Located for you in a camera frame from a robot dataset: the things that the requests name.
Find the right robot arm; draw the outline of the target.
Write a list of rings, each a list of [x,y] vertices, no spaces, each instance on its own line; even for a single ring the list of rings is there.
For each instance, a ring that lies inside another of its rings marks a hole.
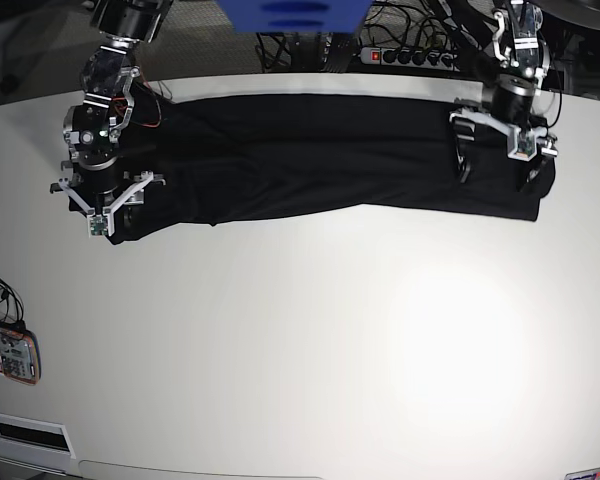
[[[161,174],[121,167],[125,158],[146,149],[123,148],[121,137],[135,110],[132,87],[143,80],[134,50],[151,42],[169,13],[171,1],[97,1],[91,25],[104,35],[80,74],[84,93],[64,119],[69,159],[61,169],[71,175],[50,186],[80,212],[91,237],[111,237],[116,219],[144,204],[145,189],[165,184]]]

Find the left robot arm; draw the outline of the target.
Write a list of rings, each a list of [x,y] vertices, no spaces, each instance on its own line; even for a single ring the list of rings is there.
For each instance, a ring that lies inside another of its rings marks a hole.
[[[550,52],[538,38],[543,22],[539,7],[526,1],[506,1],[493,11],[497,29],[492,35],[494,56],[500,67],[486,103],[457,100],[449,114],[454,132],[457,177],[464,184],[475,170],[467,149],[475,142],[478,126],[503,135],[507,157],[520,164],[516,189],[525,191],[558,156],[557,138],[547,119],[532,113],[534,99],[550,67]]]

